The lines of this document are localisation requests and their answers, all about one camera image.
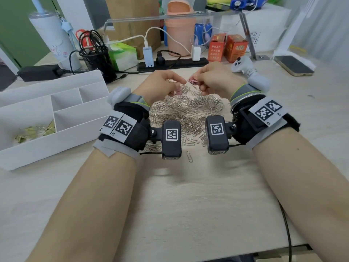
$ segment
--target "pile of paper clips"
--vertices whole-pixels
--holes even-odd
[[[175,119],[181,123],[182,146],[200,144],[206,146],[207,135],[205,121],[208,116],[220,115],[223,102],[212,95],[201,96],[201,91],[192,91],[188,86],[181,86],[181,94],[166,97],[164,101],[155,102],[149,114],[152,126],[161,127],[168,119]],[[146,145],[146,150],[156,152],[161,149],[159,144]]]

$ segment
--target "person's right arm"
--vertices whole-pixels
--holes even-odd
[[[192,77],[203,95],[229,99],[244,81],[215,62]],[[253,148],[257,162],[286,213],[324,262],[348,261],[349,182],[292,128],[275,132]]]

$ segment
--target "white organizer tray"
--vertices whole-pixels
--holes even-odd
[[[13,170],[98,138],[111,106],[101,72],[68,76],[0,93],[0,167]],[[21,144],[30,126],[55,122],[56,133]]]

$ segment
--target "orange box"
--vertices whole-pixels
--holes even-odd
[[[228,35],[224,56],[229,62],[234,62],[238,57],[245,55],[248,42],[240,35]]]
[[[210,48],[208,49],[208,61],[221,61],[224,45],[225,45],[225,36],[226,34],[216,34],[212,36],[212,40],[210,42]]]

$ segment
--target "desk surface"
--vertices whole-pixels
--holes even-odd
[[[52,56],[41,62],[54,61]],[[270,95],[302,124],[301,133],[349,179],[349,88],[320,65],[313,77],[293,77],[273,61],[255,63],[272,81]],[[197,68],[174,70],[188,79]],[[136,88],[146,74],[108,85]],[[26,86],[16,82],[9,89]],[[224,111],[231,119],[228,106]],[[0,253],[23,262],[60,197],[92,151],[92,142],[21,167],[0,169]],[[189,163],[185,152],[194,160]],[[236,147],[212,156],[183,147],[178,161],[144,155],[116,261],[195,262],[288,245],[275,196],[252,153]],[[305,243],[290,225],[292,244]]]

